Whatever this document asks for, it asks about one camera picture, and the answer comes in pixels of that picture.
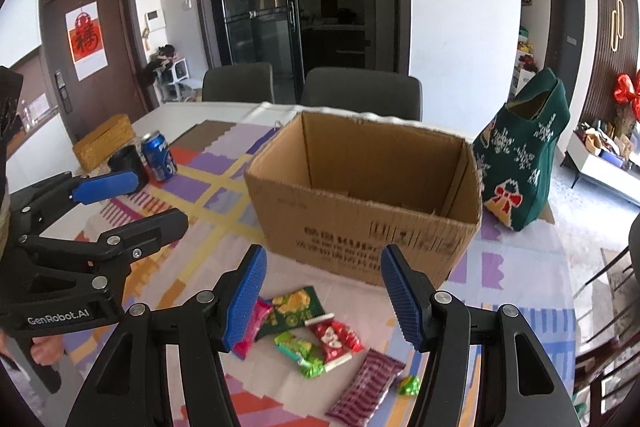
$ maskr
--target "red chinese poster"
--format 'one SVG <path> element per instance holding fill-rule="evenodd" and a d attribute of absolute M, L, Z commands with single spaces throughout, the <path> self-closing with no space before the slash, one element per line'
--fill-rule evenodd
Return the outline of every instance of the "red chinese poster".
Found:
<path fill-rule="evenodd" d="M 98 4 L 81 6 L 65 16 L 71 57 L 76 67 L 78 80 L 108 65 L 104 52 Z"/>

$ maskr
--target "open cardboard box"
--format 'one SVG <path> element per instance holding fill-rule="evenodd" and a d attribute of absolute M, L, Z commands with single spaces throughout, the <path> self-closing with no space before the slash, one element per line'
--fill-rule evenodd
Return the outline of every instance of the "open cardboard box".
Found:
<path fill-rule="evenodd" d="M 302 113 L 244 178 L 271 251 L 377 285 L 396 243 L 439 287 L 480 224 L 471 145 L 423 128 Z"/>

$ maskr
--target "can lid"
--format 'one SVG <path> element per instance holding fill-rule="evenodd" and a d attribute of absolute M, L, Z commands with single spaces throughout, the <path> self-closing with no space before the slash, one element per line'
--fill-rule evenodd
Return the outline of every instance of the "can lid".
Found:
<path fill-rule="evenodd" d="M 160 131 L 155 130 L 152 131 L 151 133 L 146 133 L 145 136 L 142 137 L 142 142 L 150 142 L 151 140 L 153 140 L 156 136 L 158 136 L 160 134 Z"/>

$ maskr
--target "brown slatted wall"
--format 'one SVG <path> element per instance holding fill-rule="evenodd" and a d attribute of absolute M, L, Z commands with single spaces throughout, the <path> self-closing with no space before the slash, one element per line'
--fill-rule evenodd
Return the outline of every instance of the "brown slatted wall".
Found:
<path fill-rule="evenodd" d="M 615 102 L 612 98 L 616 78 L 627 73 L 635 78 L 638 66 L 638 0 L 622 0 L 625 5 L 625 38 L 618 51 L 610 46 L 611 13 L 617 0 L 598 0 L 598 33 L 591 82 L 582 108 L 580 121 L 600 119 L 613 121 Z"/>

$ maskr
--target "red candy wrapper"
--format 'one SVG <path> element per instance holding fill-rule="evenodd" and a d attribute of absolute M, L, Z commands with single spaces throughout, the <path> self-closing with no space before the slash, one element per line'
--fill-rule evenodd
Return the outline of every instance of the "red candy wrapper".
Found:
<path fill-rule="evenodd" d="M 324 363 L 333 362 L 334 360 L 350 354 L 344 347 L 342 341 L 338 338 L 338 334 L 334 330 L 334 314 L 328 313 L 320 315 L 315 319 L 305 321 L 305 325 L 313 334 L 318 337 L 322 343 L 322 352 L 324 353 Z"/>
<path fill-rule="evenodd" d="M 349 387 L 326 415 L 347 427 L 367 427 L 404 363 L 370 349 Z"/>
<path fill-rule="evenodd" d="M 244 360 L 249 349 L 254 345 L 255 336 L 257 335 L 258 330 L 271 311 L 273 311 L 273 306 L 264 299 L 260 299 L 258 297 L 258 300 L 255 302 L 254 311 L 249 318 L 249 324 L 246 325 L 244 337 L 232 349 L 233 353 L 238 356 L 239 359 Z"/>
<path fill-rule="evenodd" d="M 353 353 L 358 353 L 364 349 L 364 346 L 360 342 L 359 336 L 346 324 L 333 321 L 332 326 L 334 331 L 338 335 L 338 338 L 342 341 L 342 344 L 347 346 Z"/>

